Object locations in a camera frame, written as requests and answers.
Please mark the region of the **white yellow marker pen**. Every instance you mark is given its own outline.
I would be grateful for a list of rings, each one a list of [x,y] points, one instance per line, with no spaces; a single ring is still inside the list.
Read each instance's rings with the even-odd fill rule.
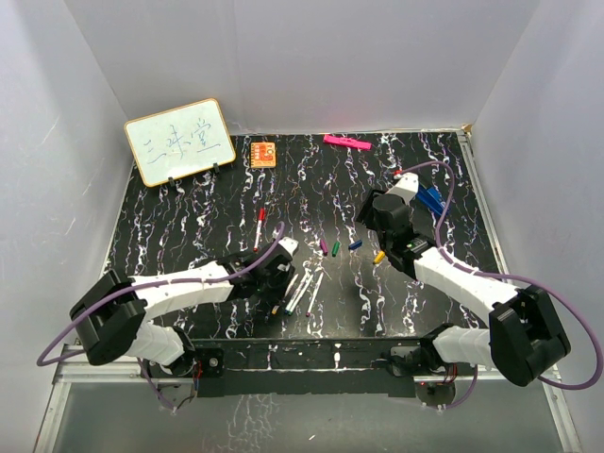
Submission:
[[[273,306],[272,311],[271,311],[272,315],[277,315],[280,307],[283,305],[283,303],[289,297],[289,295],[290,295],[290,293],[291,293],[291,291],[292,291],[292,289],[294,287],[294,284],[296,283],[298,277],[299,277],[299,274],[295,274],[293,276],[293,278],[291,279],[291,281],[289,282],[289,284],[288,284],[288,286],[287,286],[287,288],[285,290],[285,293],[284,293],[283,297],[281,298],[281,300],[276,305]]]

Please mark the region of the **white red marker pen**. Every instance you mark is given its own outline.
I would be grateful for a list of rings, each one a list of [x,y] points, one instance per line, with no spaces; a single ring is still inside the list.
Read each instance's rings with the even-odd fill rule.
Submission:
[[[258,220],[257,225],[256,225],[256,230],[255,230],[255,236],[254,236],[254,244],[253,244],[254,252],[257,252],[259,250],[261,228],[262,228],[262,220]]]

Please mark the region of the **yellow pen cap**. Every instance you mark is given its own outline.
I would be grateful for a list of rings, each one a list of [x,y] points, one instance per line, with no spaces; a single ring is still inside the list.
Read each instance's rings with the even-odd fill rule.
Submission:
[[[380,251],[380,252],[379,252],[379,253],[378,253],[378,254],[375,256],[375,258],[373,259],[373,264],[374,264],[374,265],[378,265],[378,264],[380,264],[380,263],[381,263],[381,262],[384,260],[384,258],[385,258],[385,257],[386,257],[385,252],[384,252],[384,251]]]

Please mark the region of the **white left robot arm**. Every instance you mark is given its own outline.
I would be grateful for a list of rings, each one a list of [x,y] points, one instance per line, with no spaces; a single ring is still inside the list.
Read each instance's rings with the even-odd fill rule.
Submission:
[[[208,260],[202,266],[160,276],[127,277],[109,271],[72,307],[75,320],[102,298],[125,290],[92,312],[75,328],[89,364],[100,366],[123,356],[152,361],[174,377],[193,369],[195,348],[180,327],[155,320],[173,311],[244,299],[273,303],[283,298],[294,276],[295,249],[280,241],[275,249]],[[184,283],[174,280],[184,278]]]

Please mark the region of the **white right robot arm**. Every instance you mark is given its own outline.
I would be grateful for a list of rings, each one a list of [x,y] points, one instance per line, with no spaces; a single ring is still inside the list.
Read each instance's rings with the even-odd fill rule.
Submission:
[[[525,387],[571,351],[549,294],[530,285],[517,288],[446,260],[429,237],[415,231],[403,198],[369,192],[358,223],[377,234],[394,269],[451,297],[484,322],[484,329],[439,327],[423,339],[422,366],[440,375],[455,362],[496,369]]]

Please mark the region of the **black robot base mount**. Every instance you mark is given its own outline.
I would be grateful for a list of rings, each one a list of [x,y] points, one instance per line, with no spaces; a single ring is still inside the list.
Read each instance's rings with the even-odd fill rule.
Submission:
[[[445,397],[472,376],[467,364],[442,365],[417,338],[196,339],[186,371],[147,361],[151,377],[186,379],[198,397],[241,394],[386,394],[415,397],[422,382]]]

